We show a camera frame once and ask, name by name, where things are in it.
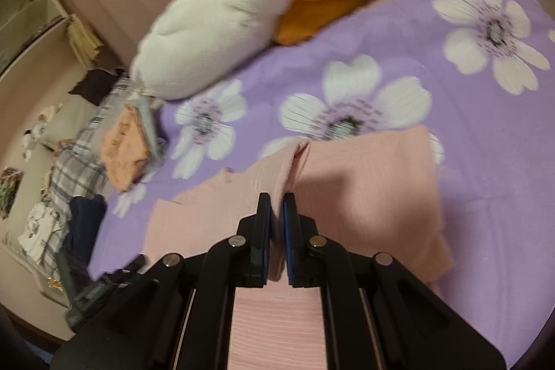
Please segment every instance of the purple bed sheet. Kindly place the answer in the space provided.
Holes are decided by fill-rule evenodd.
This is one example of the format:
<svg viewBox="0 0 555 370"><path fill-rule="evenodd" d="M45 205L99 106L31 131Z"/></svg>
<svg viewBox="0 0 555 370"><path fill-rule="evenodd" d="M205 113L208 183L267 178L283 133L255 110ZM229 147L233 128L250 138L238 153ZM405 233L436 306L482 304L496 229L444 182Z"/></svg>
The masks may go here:
<svg viewBox="0 0 555 370"><path fill-rule="evenodd" d="M167 161L110 200L89 270L141 251L158 198L244 170L294 136L422 123L456 259L443 295L510 366L555 305L554 65L555 22L537 0L396 0L268 50L162 108Z"/></svg>

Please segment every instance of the pink cloth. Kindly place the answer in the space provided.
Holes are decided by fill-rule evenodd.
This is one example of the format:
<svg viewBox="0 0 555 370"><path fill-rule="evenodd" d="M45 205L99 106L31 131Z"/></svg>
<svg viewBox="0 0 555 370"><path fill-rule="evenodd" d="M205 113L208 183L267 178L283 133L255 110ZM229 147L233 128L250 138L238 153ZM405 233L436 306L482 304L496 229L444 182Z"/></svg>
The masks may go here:
<svg viewBox="0 0 555 370"><path fill-rule="evenodd" d="M429 134L418 126L346 140L299 141L243 173L223 171L177 196L159 200L143 253L206 252L233 235L239 220L270 193L275 218L270 275L282 272L281 200L293 190L301 214L349 251L389 252L425 283L452 264L442 236ZM287 278L263 289L237 289L229 364L234 369L326 368L319 289L293 289Z"/></svg>

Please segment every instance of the white plush body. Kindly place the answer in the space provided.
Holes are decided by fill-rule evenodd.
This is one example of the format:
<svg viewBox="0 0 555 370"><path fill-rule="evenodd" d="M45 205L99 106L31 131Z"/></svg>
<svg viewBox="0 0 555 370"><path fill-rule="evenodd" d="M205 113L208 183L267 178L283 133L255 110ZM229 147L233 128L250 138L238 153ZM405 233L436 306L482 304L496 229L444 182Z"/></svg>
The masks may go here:
<svg viewBox="0 0 555 370"><path fill-rule="evenodd" d="M270 44L290 0L173 0L139 44L131 77L162 99L212 84Z"/></svg>

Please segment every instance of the white flower print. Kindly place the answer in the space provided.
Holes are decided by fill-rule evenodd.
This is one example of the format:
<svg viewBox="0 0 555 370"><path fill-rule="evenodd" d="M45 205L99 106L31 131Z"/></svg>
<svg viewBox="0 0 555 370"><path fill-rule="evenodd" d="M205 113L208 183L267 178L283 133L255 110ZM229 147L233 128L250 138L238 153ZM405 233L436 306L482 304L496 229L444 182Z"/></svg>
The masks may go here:
<svg viewBox="0 0 555 370"><path fill-rule="evenodd" d="M235 130L227 123L246 114L246 99L241 95L242 82L221 83L205 94L185 101L176 112L176 123L183 126L171 153L181 158L173 177L189 179L198 170L204 155L221 160L235 146Z"/></svg>
<svg viewBox="0 0 555 370"><path fill-rule="evenodd" d="M531 23L514 0L434 0L446 21L464 26L450 32L443 53L463 74L476 74L493 60L493 77L512 95L525 88L536 91L538 79L527 63L542 70L549 61L518 38L528 38Z"/></svg>
<svg viewBox="0 0 555 370"><path fill-rule="evenodd" d="M146 196L146 190L148 190L146 183L151 181L157 171L158 169L148 172L131 190L119 195L113 214L123 218L127 215L132 205L142 201Z"/></svg>
<svg viewBox="0 0 555 370"><path fill-rule="evenodd" d="M322 81L325 102L305 93L291 95L279 108L279 121L285 129L301 137L335 140L373 131L402 129L426 118L432 97L422 88L418 77L400 77L373 96L380 80L381 70L370 56L360 55L351 65L332 62ZM271 155L298 138L270 140L259 157ZM441 142L435 139L443 153Z"/></svg>

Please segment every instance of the metal screw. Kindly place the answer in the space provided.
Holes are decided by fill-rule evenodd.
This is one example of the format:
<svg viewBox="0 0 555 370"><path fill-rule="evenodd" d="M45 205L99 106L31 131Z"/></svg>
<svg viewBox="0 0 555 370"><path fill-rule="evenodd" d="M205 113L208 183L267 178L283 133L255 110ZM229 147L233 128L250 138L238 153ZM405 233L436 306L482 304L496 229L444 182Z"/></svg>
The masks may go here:
<svg viewBox="0 0 555 370"><path fill-rule="evenodd" d="M243 236L232 236L229 237L228 242L232 247L235 248L238 246L243 246L246 243L246 238Z"/></svg>
<svg viewBox="0 0 555 370"><path fill-rule="evenodd" d="M377 263L383 265L384 267L393 264L393 257L391 257L388 253L378 253L374 259Z"/></svg>
<svg viewBox="0 0 555 370"><path fill-rule="evenodd" d="M310 237L309 243L315 248L321 248L326 244L326 237L323 236L312 236Z"/></svg>
<svg viewBox="0 0 555 370"><path fill-rule="evenodd" d="M174 265L177 265L180 260L181 257L179 257L179 254L171 253L164 256L162 263L167 267L173 267Z"/></svg>

